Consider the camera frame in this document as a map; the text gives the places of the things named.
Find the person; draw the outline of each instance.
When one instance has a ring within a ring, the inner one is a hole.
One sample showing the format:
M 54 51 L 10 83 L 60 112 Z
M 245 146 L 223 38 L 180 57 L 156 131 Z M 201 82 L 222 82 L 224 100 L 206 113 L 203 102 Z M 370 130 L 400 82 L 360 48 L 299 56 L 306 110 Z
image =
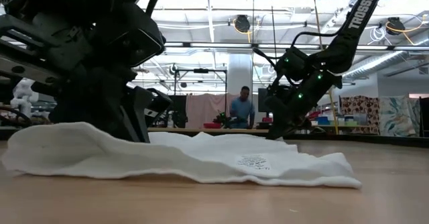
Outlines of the person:
M 231 124 L 231 128 L 235 129 L 251 129 L 255 123 L 255 106 L 249 101 L 249 87 L 242 87 L 240 97 L 234 99 L 229 108 L 231 117 L 236 117 L 237 121 Z

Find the blue shirt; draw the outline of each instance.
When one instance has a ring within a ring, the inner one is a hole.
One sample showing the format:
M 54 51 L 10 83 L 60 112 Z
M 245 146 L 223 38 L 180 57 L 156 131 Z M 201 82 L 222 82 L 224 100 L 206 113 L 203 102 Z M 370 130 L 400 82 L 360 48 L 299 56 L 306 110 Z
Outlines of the blue shirt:
M 232 128 L 245 129 L 248 126 L 247 118 L 255 119 L 255 106 L 249 100 L 241 101 L 240 98 L 236 98 L 231 103 L 229 108 L 231 116 L 239 117 L 243 121 L 239 123 L 231 124 Z

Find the label on cloth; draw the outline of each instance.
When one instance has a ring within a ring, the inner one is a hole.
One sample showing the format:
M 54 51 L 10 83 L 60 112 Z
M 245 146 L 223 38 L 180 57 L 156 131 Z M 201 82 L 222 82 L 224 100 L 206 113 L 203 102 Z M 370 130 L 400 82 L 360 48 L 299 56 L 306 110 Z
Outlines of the label on cloth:
M 235 161 L 239 166 L 252 170 L 271 170 L 271 164 L 264 154 L 237 156 Z

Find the white towel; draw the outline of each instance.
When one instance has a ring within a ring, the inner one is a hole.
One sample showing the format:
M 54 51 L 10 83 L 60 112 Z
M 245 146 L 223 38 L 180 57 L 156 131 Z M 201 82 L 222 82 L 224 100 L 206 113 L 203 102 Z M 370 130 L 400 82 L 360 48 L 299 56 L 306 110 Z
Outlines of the white towel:
M 149 133 L 150 144 L 116 139 L 87 123 L 29 127 L 15 133 L 2 156 L 7 170 L 42 176 L 118 179 L 177 174 L 200 183 L 360 188 L 341 153 L 320 158 L 295 145 L 252 135 L 188 137 Z

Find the pink curtain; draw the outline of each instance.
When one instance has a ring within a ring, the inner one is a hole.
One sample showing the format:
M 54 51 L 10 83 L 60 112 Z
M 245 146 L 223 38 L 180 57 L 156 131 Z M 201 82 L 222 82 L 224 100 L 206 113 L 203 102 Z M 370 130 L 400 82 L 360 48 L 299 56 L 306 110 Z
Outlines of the pink curtain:
M 227 94 L 227 115 L 231 101 L 238 95 Z M 211 123 L 219 112 L 225 111 L 225 95 L 188 95 L 186 97 L 186 128 L 203 128 L 204 123 Z

